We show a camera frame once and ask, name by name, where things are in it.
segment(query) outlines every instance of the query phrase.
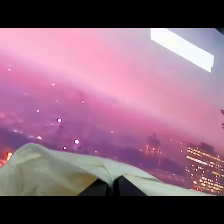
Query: rectangular ceiling light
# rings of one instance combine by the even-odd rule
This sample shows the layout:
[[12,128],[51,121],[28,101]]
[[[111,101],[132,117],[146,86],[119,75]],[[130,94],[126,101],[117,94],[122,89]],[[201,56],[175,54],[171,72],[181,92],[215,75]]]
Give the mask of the rectangular ceiling light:
[[151,28],[151,40],[211,72],[214,64],[214,55],[195,46],[172,31],[166,28]]

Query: orange light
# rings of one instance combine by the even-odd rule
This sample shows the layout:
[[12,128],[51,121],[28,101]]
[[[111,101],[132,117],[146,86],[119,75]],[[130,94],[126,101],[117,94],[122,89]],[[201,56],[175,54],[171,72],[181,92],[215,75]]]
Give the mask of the orange light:
[[7,162],[10,160],[10,158],[11,158],[11,156],[12,156],[12,153],[11,152],[9,152],[8,154],[7,154]]

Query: pink sky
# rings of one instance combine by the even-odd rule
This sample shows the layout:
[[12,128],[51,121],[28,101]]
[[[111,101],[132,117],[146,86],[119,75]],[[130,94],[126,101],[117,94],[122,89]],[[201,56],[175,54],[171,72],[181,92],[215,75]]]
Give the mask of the pink sky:
[[215,86],[210,84],[215,74],[158,46],[149,32],[0,29],[0,49],[29,66],[87,83],[145,115],[224,146],[224,117],[219,113]]

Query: cityscape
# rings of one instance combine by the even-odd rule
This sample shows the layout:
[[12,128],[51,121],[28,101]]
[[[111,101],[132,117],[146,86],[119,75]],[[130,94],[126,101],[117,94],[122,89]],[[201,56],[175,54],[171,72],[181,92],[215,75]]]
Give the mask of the cityscape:
[[191,190],[224,193],[224,157],[213,146],[172,128],[163,132],[166,124],[154,118],[140,132],[143,124],[131,122],[132,112],[115,99],[44,73],[37,78],[23,72],[12,65],[0,68],[0,166],[32,142],[128,163]]

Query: white light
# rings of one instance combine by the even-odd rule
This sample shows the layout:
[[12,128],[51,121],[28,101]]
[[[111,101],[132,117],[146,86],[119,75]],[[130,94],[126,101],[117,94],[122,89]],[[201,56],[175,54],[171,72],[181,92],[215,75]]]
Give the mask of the white light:
[[214,55],[195,46],[172,31],[166,28],[151,28],[151,40],[211,72],[214,64]]
[[75,139],[74,143],[75,143],[76,145],[78,145],[78,144],[79,144],[79,140],[78,140],[78,139]]

